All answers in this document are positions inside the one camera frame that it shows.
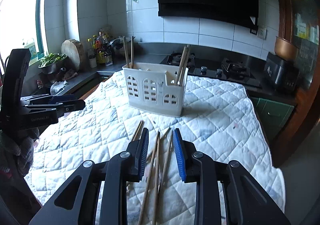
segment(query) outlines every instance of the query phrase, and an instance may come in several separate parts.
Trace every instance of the cabinet handle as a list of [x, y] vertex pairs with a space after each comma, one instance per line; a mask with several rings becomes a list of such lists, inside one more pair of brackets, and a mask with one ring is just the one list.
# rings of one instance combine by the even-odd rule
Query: cabinet handle
[[271, 115], [269, 112], [268, 112], [268, 115], [269, 115], [270, 117], [281, 117], [281, 115]]

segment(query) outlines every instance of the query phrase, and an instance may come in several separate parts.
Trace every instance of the white plastic container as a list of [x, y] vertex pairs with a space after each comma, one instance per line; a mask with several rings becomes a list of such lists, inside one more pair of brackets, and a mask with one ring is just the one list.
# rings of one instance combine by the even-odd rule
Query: white plastic container
[[134, 69], [123, 66], [129, 105], [143, 111], [180, 116], [186, 90], [188, 68], [182, 86], [174, 80], [179, 67], [152, 63], [135, 63]]

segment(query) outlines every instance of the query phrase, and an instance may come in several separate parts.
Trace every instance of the metal bowl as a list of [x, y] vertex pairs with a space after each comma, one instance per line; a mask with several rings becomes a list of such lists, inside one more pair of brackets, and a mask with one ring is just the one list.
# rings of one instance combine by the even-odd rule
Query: metal bowl
[[294, 61], [297, 57], [299, 48], [285, 39], [277, 37], [275, 53], [286, 61]]
[[42, 70], [42, 72], [46, 75], [48, 74], [51, 74], [51, 73], [54, 73], [54, 72], [58, 72], [61, 68], [64, 67], [64, 62], [65, 62], [65, 59], [62, 59], [62, 60], [59, 60], [55, 63], [52, 63], [50, 65], [47, 65], [47, 66], [44, 66], [44, 67], [38, 67]]

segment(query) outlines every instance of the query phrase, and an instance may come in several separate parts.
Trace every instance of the chopstick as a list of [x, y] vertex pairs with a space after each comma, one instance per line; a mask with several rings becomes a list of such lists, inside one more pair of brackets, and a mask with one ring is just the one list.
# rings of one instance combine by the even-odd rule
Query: chopstick
[[139, 134], [140, 127], [141, 127], [142, 125], [143, 125], [143, 120], [140, 120], [140, 122], [139, 122], [139, 124], [138, 124], [138, 126], [137, 126], [137, 128], [136, 128], [136, 130], [135, 130], [135, 132], [134, 132], [134, 134], [133, 134], [133, 137], [131, 138], [130, 142], [135, 141], [135, 140], [137, 139], [138, 134]]
[[131, 66], [129, 63], [128, 49], [127, 49], [127, 40], [125, 39], [125, 36], [123, 37], [123, 47], [124, 47], [124, 55], [125, 55], [125, 61], [127, 63], [127, 68], [131, 69]]
[[179, 65], [178, 74], [177, 74], [176, 80], [174, 81], [174, 84], [175, 84], [175, 85], [178, 84], [178, 80], [179, 80], [179, 78], [180, 78], [180, 74], [181, 74], [181, 71], [182, 71], [182, 68], [183, 68], [183, 64], [184, 64], [186, 55], [187, 55], [187, 47], [185, 46], [185, 47], [183, 48], [183, 52], [182, 52], [182, 56], [181, 56], [181, 60], [180, 60], [180, 65]]
[[145, 189], [145, 192], [144, 192], [144, 195], [143, 195], [143, 200], [142, 200], [142, 206], [141, 206], [141, 210], [140, 210], [138, 225], [141, 225], [141, 223], [142, 223], [143, 211], [144, 211], [144, 208], [146, 206], [146, 200], [147, 200], [148, 191], [149, 191], [149, 185], [150, 185], [150, 181], [151, 181], [153, 163], [154, 163], [154, 160], [155, 160], [155, 154], [156, 154], [156, 150], [157, 150], [157, 145], [158, 145], [158, 142], [160, 142], [160, 141], [158, 141], [159, 137], [160, 137], [160, 132], [157, 133], [155, 145], [153, 147], [153, 152], [152, 152], [152, 157], [151, 157], [151, 165], [150, 165], [150, 169], [149, 169], [149, 173], [148, 173], [146, 189]]
[[[163, 138], [165, 138], [165, 137], [167, 136], [167, 134], [169, 133], [170, 129], [171, 129], [171, 128], [168, 128], [168, 129], [164, 132], [164, 134], [162, 135], [162, 137], [160, 138], [160, 140], [162, 140]], [[153, 154], [153, 150], [152, 150], [152, 152], [150, 152], [150, 153], [147, 155], [146, 162], [148, 161], [148, 159], [150, 158], [150, 156], [151, 156], [152, 154]]]
[[155, 175], [155, 198], [153, 202], [153, 217], [152, 225], [156, 225], [156, 214], [157, 214], [157, 205], [158, 205], [158, 184], [159, 184], [159, 145], [157, 145], [157, 160], [156, 160], [156, 175]]
[[171, 132], [171, 136], [170, 136], [170, 140], [169, 140], [169, 144], [168, 144], [168, 148], [167, 148], [167, 153], [165, 155], [165, 161], [164, 161], [164, 165], [163, 165], [162, 176], [161, 176], [161, 179], [160, 179], [160, 185], [159, 185], [158, 193], [160, 192], [161, 187], [163, 186], [163, 183], [164, 183], [164, 179], [163, 178], [164, 178], [164, 175], [167, 172], [169, 152], [170, 152], [170, 147], [171, 147], [171, 143], [172, 143], [172, 138], [173, 138], [173, 131]]
[[187, 55], [186, 55], [185, 61], [183, 62], [183, 68], [182, 68], [182, 72], [181, 72], [179, 86], [182, 86], [183, 78], [184, 78], [184, 75], [186, 73], [186, 67], [187, 67], [188, 59], [189, 59], [189, 55], [190, 55], [190, 45], [187, 45], [187, 50], [188, 50], [187, 51]]
[[[168, 132], [170, 131], [170, 129], [171, 129], [171, 128], [168, 128], [168, 129], [164, 132], [164, 134], [163, 134], [162, 137], [159, 139], [159, 141], [167, 136], [167, 134], [168, 134]], [[153, 151], [154, 151], [154, 149], [147, 155], [146, 162], [148, 161], [148, 159], [149, 159], [149, 158], [151, 157], [151, 155], [153, 154]]]
[[134, 49], [134, 46], [133, 46], [133, 36], [131, 36], [131, 69], [134, 69], [134, 61], [133, 61], [133, 49]]

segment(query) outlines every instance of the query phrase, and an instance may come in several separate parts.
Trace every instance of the quilted white mat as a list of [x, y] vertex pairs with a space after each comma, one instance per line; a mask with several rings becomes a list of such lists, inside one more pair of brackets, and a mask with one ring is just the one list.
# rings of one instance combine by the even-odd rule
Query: quilted white mat
[[[241, 162], [284, 211], [284, 178], [281, 170], [272, 166], [269, 147], [242, 85], [188, 76], [182, 115], [166, 117], [129, 107], [124, 75], [119, 71], [86, 99], [84, 110], [72, 112], [47, 128], [41, 135], [33, 166], [25, 179], [36, 198], [44, 204], [83, 161], [90, 159], [99, 163], [124, 151], [142, 119], [144, 127], [149, 129], [149, 152], [158, 130], [163, 134], [168, 127], [179, 128], [184, 140], [193, 142], [198, 151], [212, 159], [224, 163]], [[160, 170], [169, 136], [161, 142]], [[137, 224], [148, 168], [142, 182], [128, 187], [129, 224]], [[153, 184], [152, 180], [144, 224], [151, 224]], [[219, 189], [223, 204], [220, 183]], [[194, 223], [196, 185], [181, 181], [173, 149], [159, 197], [159, 224]], [[224, 207], [221, 214], [225, 216]]]

